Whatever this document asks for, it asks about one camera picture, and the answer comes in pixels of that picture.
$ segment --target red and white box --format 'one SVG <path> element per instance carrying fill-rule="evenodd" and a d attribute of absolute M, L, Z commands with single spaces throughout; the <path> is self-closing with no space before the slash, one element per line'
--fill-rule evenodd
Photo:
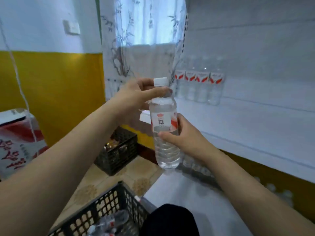
<path fill-rule="evenodd" d="M 36 118 L 32 114 L 29 114 L 29 117 L 24 109 L 0 112 L 1 180 L 8 178 L 48 149 Z"/>

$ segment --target curtain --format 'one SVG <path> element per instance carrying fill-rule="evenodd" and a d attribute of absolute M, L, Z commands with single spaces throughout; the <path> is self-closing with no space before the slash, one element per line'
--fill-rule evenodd
<path fill-rule="evenodd" d="M 100 0 L 106 100 L 132 77 L 168 77 L 183 50 L 185 0 Z"/>

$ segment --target person's left hand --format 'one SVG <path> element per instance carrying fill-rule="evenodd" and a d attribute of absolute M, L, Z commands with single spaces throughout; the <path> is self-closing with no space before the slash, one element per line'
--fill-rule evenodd
<path fill-rule="evenodd" d="M 149 110 L 146 101 L 164 96 L 170 89 L 164 87 L 154 87 L 153 79 L 137 78 L 128 81 L 112 97 L 108 103 L 112 104 L 118 114 L 120 124 L 139 109 Z"/>

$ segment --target plastic crate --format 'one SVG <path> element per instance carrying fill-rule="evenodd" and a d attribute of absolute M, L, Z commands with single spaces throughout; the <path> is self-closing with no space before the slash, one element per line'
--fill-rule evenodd
<path fill-rule="evenodd" d="M 129 212 L 129 220 L 124 224 L 120 234 L 138 235 L 149 213 L 135 200 L 135 195 L 128 186 L 120 181 L 83 209 L 54 227 L 48 236 L 85 236 L 88 234 L 89 227 L 98 222 L 101 217 L 119 210 L 128 210 Z"/>
<path fill-rule="evenodd" d="M 113 135 L 119 145 L 106 151 L 102 149 L 94 164 L 109 176 L 113 176 L 137 156 L 137 134 L 118 127 Z"/>

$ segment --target wall switch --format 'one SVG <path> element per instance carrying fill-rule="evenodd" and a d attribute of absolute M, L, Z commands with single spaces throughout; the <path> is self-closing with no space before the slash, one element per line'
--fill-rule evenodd
<path fill-rule="evenodd" d="M 76 21 L 63 20 L 62 22 L 65 28 L 66 34 L 69 34 L 69 35 L 81 34 L 79 23 L 77 23 Z"/>

